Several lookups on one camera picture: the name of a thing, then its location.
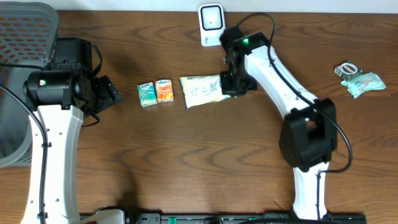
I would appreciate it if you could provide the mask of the cream snack bag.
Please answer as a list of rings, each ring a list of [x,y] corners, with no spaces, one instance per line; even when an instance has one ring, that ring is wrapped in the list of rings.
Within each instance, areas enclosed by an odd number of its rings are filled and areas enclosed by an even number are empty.
[[[230,98],[221,89],[219,75],[180,77],[185,109]]]

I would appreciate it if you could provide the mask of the teal tissue box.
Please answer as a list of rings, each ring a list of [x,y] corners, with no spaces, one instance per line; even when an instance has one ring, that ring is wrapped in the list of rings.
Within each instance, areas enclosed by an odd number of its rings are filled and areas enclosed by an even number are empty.
[[[140,104],[143,108],[157,104],[157,97],[153,82],[138,85],[137,89],[138,89]]]

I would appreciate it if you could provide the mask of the orange small packet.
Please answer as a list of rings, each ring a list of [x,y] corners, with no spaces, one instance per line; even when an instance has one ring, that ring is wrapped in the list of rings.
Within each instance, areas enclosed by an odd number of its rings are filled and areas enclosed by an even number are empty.
[[[155,82],[157,102],[170,102],[174,100],[174,90],[171,80],[157,80]]]

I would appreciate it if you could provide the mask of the mint green wipes pack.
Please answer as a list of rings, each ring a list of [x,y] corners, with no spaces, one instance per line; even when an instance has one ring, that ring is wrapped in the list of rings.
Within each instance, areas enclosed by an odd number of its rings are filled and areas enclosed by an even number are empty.
[[[353,98],[357,98],[367,91],[386,89],[384,82],[373,72],[362,74],[350,81],[343,80],[341,84],[347,88]]]

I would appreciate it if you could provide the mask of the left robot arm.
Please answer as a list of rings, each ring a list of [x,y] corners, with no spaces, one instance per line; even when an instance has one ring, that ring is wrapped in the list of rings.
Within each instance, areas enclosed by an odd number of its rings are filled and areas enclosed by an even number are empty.
[[[24,83],[31,112],[32,160],[23,223],[127,223],[118,207],[79,213],[76,199],[77,144],[83,120],[97,117],[122,98],[107,76],[98,77],[92,52],[78,37],[58,38],[55,56]]]

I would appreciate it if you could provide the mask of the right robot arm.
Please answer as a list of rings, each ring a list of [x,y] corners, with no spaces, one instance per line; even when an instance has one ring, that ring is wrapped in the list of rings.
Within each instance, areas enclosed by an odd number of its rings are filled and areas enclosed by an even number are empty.
[[[337,147],[335,105],[306,90],[262,33],[244,35],[234,26],[223,31],[220,42],[229,67],[220,74],[222,93],[241,96],[261,86],[268,94],[283,119],[280,151],[294,170],[293,212],[299,219],[321,220],[327,214],[325,171]]]

